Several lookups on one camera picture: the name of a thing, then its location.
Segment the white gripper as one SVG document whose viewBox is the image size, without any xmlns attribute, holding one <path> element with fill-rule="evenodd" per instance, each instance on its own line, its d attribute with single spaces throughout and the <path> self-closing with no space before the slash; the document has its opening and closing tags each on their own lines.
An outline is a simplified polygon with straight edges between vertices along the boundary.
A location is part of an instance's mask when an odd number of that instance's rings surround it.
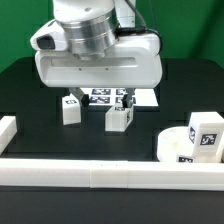
<svg viewBox="0 0 224 224">
<path fill-rule="evenodd" d="M 81 88 L 127 88 L 121 102 L 133 105 L 133 88 L 154 88 L 162 77 L 158 34 L 131 34 L 101 24 L 62 24 L 51 20 L 30 39 L 41 81 L 70 88 L 83 107 L 90 103 Z"/>
</svg>

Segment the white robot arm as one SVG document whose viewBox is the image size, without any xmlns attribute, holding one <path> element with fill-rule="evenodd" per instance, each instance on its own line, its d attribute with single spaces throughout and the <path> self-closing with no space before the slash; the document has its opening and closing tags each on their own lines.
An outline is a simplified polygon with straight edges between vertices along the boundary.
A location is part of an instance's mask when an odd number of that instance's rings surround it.
<svg viewBox="0 0 224 224">
<path fill-rule="evenodd" d="M 130 0 L 52 0 L 54 19 L 30 39 L 41 81 L 64 87 L 80 98 L 81 89 L 124 88 L 122 106 L 132 106 L 134 90 L 153 89 L 162 77 L 162 38 Z"/>
</svg>

